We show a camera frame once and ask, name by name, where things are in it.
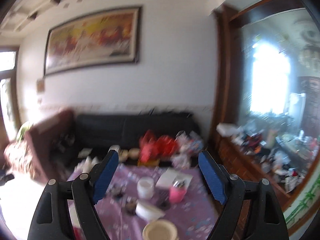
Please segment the large white foam bowl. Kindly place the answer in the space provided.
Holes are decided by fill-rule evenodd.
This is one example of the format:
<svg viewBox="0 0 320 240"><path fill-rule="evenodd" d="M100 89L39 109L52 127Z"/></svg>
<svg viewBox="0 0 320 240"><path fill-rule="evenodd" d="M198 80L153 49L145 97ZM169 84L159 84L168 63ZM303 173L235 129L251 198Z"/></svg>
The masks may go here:
<svg viewBox="0 0 320 240"><path fill-rule="evenodd" d="M137 200L135 213L139 218L147 222L158 220L165 216L161 209L143 200Z"/></svg>

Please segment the large cream plastic bowl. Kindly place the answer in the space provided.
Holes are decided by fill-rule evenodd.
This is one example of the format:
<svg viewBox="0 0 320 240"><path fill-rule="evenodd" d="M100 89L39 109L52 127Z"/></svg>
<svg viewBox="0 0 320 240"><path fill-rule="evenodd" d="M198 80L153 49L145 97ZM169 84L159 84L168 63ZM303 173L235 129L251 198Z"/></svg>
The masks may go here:
<svg viewBox="0 0 320 240"><path fill-rule="evenodd" d="M155 220L147 224L143 229L142 237L144 240L179 239L176 226L166 219Z"/></svg>

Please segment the wooden brick-pattern counter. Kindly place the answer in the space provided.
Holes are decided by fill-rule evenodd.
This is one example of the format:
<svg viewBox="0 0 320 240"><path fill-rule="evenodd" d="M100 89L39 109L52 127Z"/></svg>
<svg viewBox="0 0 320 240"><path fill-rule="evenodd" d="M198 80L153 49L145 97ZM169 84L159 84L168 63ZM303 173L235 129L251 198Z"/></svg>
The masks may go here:
<svg viewBox="0 0 320 240"><path fill-rule="evenodd" d="M314 168L313 163L307 163L297 153L290 151L287 144L276 140L274 150L281 150L286 153L291 160L290 164L304 176L302 182L293 191L287 193L285 186L276 182L273 171L266 173L257 159L252 155L245 155L240 146L232 143L230 137L224 138L218 132L213 132L211 138L213 146L217 150L215 160L221 161L229 173L235 173L243 180L259 181L262 178L267 178L273 186L283 211L287 210L297 199L310 179L310 172Z"/></svg>

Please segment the small black device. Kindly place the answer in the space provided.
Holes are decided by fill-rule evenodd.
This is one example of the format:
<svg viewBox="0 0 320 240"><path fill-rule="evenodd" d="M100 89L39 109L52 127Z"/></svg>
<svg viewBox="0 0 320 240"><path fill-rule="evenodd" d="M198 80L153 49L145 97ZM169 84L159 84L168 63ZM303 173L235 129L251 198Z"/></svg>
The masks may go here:
<svg viewBox="0 0 320 240"><path fill-rule="evenodd" d="M122 198L124 195L124 187L121 185L114 184L110 189L110 195L113 198Z"/></svg>

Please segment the floral blanket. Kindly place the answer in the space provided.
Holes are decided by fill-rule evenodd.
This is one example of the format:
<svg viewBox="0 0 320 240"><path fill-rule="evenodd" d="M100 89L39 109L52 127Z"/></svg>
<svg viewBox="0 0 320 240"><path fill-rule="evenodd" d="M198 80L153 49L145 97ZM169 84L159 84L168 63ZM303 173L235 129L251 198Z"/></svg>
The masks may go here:
<svg viewBox="0 0 320 240"><path fill-rule="evenodd" d="M25 140L11 142L4 151L4 158L12 170L30 174L32 155Z"/></svg>

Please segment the dark jar with cork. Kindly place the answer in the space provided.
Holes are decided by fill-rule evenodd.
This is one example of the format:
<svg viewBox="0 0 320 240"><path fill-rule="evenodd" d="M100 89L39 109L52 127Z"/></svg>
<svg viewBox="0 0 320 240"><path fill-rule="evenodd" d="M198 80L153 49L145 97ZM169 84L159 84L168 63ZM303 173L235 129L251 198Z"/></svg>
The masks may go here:
<svg viewBox="0 0 320 240"><path fill-rule="evenodd" d="M124 209L128 215L134 216L136 214L137 198L128 196Z"/></svg>

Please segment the purple floral tablecloth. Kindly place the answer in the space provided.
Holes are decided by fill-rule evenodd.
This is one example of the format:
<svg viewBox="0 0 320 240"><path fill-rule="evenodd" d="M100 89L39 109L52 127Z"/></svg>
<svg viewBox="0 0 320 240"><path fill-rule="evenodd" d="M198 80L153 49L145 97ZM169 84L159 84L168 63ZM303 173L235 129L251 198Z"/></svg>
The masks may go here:
<svg viewBox="0 0 320 240"><path fill-rule="evenodd" d="M106 196L95 205L110 239L142 239L142 231L147 222L137 215L128 215L124 209L125 201L128 196L138 199L137 183L140 178L151 177L157 181L165 171L165 168L160 167L147 168L124 164L117 167ZM176 226L179 239L206 239L219 214L207 193L200 170L191 168L183 173L193 176L187 193L180 203L171 204L170 209L166 211L162 210L165 213L164 218ZM110 195L110 189L114 184L124 187L122 198L113 198ZM148 201L156 207L158 191L159 189L155 188L153 197Z"/></svg>

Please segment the pink knit-sleeved bottle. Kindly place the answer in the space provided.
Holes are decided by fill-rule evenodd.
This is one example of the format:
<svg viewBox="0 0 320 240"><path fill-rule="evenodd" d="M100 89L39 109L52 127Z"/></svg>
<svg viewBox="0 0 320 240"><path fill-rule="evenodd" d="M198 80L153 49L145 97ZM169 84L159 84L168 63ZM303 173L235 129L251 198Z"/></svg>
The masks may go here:
<svg viewBox="0 0 320 240"><path fill-rule="evenodd" d="M180 203L187 192L185 180L182 177L176 177L169 189L169 202L171 204Z"/></svg>

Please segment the black leather sofa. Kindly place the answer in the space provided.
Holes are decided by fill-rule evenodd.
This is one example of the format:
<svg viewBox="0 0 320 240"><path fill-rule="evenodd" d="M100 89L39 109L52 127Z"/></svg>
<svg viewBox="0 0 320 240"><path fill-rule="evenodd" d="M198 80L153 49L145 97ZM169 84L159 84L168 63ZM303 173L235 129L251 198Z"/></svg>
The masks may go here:
<svg viewBox="0 0 320 240"><path fill-rule="evenodd" d="M147 131L156 137L176 137L180 131L201 133L193 113L162 112L138 115L80 114L74 121L75 144L79 150L90 148L91 158L102 161L109 148L119 145L129 150L139 147L139 140Z"/></svg>

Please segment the white plastic jar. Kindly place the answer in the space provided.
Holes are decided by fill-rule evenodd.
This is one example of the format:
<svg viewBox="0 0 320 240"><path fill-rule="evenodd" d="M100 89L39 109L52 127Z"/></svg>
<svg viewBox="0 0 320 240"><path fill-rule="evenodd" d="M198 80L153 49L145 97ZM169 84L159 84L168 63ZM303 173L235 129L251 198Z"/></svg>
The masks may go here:
<svg viewBox="0 0 320 240"><path fill-rule="evenodd" d="M154 180L151 177L140 178L137 193L140 199L150 200L154 195Z"/></svg>

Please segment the white box on counter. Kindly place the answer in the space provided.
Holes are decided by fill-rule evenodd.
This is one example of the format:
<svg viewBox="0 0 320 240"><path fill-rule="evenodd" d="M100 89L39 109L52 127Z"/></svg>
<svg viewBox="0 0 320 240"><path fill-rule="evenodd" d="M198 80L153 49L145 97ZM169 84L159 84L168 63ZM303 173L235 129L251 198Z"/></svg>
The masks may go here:
<svg viewBox="0 0 320 240"><path fill-rule="evenodd" d="M242 129L235 124L219 123L216 127L216 131L221 137L226 138L241 133Z"/></svg>

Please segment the black phone stand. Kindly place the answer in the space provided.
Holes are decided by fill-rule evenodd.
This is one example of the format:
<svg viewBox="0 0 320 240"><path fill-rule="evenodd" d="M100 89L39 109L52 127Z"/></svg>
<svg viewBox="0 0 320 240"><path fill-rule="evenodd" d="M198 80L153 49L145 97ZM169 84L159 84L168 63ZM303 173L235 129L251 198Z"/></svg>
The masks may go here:
<svg viewBox="0 0 320 240"><path fill-rule="evenodd" d="M169 201L169 190L159 189L157 207L163 211L170 209L171 204Z"/></svg>

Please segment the white paper box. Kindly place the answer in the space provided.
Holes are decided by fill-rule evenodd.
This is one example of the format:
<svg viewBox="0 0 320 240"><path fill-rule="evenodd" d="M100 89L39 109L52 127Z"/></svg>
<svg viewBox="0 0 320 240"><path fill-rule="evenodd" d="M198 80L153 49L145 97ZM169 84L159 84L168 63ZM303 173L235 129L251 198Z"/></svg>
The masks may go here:
<svg viewBox="0 0 320 240"><path fill-rule="evenodd" d="M181 180L185 182L185 187L188 188L193 176L168 168L157 180L156 187L159 189L169 189L175 181Z"/></svg>

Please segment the clear plastic bag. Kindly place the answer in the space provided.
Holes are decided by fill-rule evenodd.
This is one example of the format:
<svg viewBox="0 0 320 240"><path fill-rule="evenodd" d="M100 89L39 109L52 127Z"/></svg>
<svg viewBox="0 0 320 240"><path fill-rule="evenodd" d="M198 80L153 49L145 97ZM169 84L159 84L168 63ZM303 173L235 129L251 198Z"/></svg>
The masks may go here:
<svg viewBox="0 0 320 240"><path fill-rule="evenodd" d="M178 132L175 141L178 145L178 153L190 157L198 155L204 149L202 138L194 131L189 134L186 131Z"/></svg>

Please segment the red plastic bag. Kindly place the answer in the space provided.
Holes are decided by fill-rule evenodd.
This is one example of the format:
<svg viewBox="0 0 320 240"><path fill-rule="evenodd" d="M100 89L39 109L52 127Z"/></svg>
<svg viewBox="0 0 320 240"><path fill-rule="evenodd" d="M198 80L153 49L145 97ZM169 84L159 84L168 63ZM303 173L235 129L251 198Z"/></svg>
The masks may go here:
<svg viewBox="0 0 320 240"><path fill-rule="evenodd" d="M139 140L139 161L147 163L158 159L168 159L178 152L178 143L168 135L162 135L159 138L148 130Z"/></svg>

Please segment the framed horse painting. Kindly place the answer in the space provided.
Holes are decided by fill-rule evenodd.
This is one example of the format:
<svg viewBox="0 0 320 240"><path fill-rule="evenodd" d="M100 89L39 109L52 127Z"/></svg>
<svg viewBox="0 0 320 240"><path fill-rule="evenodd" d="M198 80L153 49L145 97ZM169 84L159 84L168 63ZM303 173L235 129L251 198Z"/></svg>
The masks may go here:
<svg viewBox="0 0 320 240"><path fill-rule="evenodd" d="M68 20L51 28L44 76L85 67L137 64L143 6L117 7Z"/></svg>

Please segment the small wall plaque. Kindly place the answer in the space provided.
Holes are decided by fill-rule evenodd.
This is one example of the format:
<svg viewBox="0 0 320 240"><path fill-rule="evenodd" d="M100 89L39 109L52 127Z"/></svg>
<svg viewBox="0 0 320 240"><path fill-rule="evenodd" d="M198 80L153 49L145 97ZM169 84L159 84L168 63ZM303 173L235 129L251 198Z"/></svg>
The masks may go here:
<svg viewBox="0 0 320 240"><path fill-rule="evenodd" d="M36 91L38 94L44 93L45 91L45 79L38 79L36 81Z"/></svg>

